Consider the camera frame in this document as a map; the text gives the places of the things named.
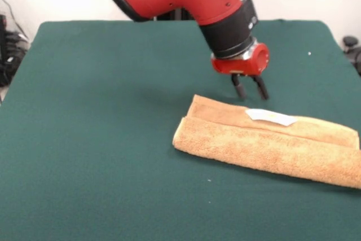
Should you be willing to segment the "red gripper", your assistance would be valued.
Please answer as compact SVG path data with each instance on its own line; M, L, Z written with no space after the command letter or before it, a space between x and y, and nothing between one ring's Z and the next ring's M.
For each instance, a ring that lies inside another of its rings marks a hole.
M231 59L220 59L211 56L211 64L215 71L231 75L231 81L240 99L246 98L246 92L239 81L240 75L253 76L259 94L263 100L268 100L266 85L260 76L270 61L268 47L264 43L254 43L249 49Z

